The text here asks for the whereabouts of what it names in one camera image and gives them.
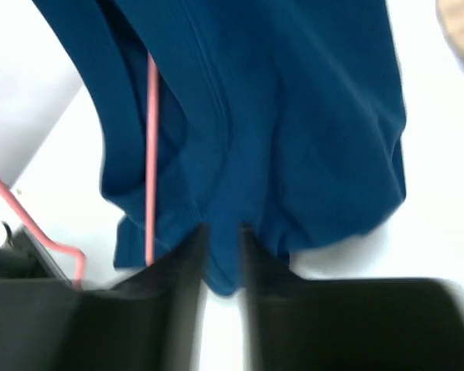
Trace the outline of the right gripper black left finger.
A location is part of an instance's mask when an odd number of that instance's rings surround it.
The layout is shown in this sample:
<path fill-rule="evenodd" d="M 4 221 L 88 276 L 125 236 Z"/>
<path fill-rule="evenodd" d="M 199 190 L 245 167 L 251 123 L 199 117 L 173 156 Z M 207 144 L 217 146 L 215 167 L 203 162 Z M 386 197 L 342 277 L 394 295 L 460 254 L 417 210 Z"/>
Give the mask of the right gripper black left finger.
<path fill-rule="evenodd" d="M 0 284 L 0 370 L 188 370 L 208 239 L 107 290 Z"/>

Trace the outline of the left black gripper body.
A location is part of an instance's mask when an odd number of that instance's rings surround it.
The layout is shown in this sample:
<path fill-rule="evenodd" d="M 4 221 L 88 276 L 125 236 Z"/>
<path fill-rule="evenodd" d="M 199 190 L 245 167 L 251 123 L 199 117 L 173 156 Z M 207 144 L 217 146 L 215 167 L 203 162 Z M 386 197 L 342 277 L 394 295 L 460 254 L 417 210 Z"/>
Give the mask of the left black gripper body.
<path fill-rule="evenodd" d="M 30 232 L 21 229 L 13 233 L 4 221 L 0 226 L 5 230 L 5 242 L 0 246 L 0 284 L 72 284 Z"/>

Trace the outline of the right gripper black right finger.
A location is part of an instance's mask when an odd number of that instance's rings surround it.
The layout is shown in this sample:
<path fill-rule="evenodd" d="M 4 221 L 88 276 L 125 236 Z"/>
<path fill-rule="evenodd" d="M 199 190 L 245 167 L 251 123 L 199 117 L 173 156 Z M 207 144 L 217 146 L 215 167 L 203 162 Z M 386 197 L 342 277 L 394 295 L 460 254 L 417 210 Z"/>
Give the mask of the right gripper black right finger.
<path fill-rule="evenodd" d="M 428 278 L 310 281 L 241 230 L 254 370 L 464 370 L 464 319 Z"/>

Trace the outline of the blue t shirt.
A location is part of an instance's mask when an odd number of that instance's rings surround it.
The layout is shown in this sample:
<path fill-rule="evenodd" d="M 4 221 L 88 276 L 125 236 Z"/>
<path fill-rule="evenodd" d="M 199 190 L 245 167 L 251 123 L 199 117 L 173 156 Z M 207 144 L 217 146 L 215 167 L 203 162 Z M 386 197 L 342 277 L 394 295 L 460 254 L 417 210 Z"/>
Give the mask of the blue t shirt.
<path fill-rule="evenodd" d="M 406 116 L 383 1 L 38 1 L 94 101 L 114 265 L 145 263 L 148 61 L 159 69 L 155 255 L 211 226 L 205 275 L 241 285 L 239 226 L 283 262 L 363 234 L 406 196 Z"/>

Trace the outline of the pink wire hanger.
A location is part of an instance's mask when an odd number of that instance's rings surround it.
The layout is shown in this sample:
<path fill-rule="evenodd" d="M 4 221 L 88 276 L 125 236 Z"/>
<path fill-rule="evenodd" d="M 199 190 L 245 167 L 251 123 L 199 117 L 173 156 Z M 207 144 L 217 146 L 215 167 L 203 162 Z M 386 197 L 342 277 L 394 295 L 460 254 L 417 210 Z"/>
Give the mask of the pink wire hanger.
<path fill-rule="evenodd" d="M 145 264 L 154 261 L 155 197 L 158 162 L 159 71 L 152 56 L 148 56 L 147 115 L 146 115 L 146 170 L 145 170 Z M 52 241 L 26 212 L 7 185 L 0 179 L 0 196 L 8 203 L 34 237 L 51 250 L 70 255 L 76 261 L 73 284 L 81 286 L 86 257 L 84 253 L 65 244 Z"/>

